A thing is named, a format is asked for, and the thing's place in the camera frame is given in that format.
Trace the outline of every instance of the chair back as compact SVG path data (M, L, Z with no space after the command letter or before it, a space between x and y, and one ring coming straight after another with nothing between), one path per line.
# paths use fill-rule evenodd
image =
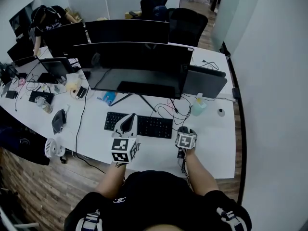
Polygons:
M208 19L193 10L177 8L167 10L170 25L169 42L198 47Z
M168 0L141 0L141 19L165 21Z

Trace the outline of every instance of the plastic bottle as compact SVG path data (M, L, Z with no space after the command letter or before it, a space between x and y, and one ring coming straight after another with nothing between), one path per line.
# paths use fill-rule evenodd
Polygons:
M48 114L52 112L52 106L43 97L36 97L34 102Z
M207 107L206 103L201 97L202 95L197 95L197 99L192 105L191 113L193 116L199 116Z

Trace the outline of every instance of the black t-shirt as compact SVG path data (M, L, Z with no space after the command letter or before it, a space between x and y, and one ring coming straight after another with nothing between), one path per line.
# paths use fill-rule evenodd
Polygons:
M110 200L99 193L88 193L65 219L64 230L75 231L80 219L100 212L103 231L142 231L150 226L169 224L182 230L229 231L216 209L233 211L251 230L246 210L221 191L196 195L184 179L166 172L145 171L131 174L118 197Z
M34 35L36 37L42 35L42 31L51 30L60 26L68 25L70 22L65 18L66 12L60 6L52 6L52 8L56 11L56 13L52 13L50 11L45 11L46 17L42 21L41 24L38 25L38 28L35 28Z

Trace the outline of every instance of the person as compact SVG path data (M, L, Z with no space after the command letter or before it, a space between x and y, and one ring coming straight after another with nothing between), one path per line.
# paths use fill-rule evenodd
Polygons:
M244 222L246 229L234 230L250 231L247 211L219 191L194 150L187 150L186 165L193 190L186 180L153 170L135 172L123 184L126 165L112 163L96 191L65 219L64 230L231 231L217 213L221 208Z
M66 13L60 6L46 7L45 5L36 8L31 14L31 19L31 27L35 28L34 35L36 37L34 56L38 54L44 31L77 22L74 17Z

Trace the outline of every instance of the monitor stand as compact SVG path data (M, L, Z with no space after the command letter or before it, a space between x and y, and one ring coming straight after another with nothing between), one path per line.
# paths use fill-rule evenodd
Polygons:
M124 99L130 97L131 95L132 95L132 94L127 94L126 96L124 96L124 97L121 98L120 100L116 101L115 103L111 104L110 106L113 106L113 105L115 105L115 104L118 103L118 102L121 102L122 100L124 100ZM146 103L148 106L150 106L150 108L151 108L154 112L156 112L156 110L150 105L150 103L149 103L148 101L146 101L146 99L145 99L142 95L138 95L138 96L141 97L142 100L145 101L145 103Z

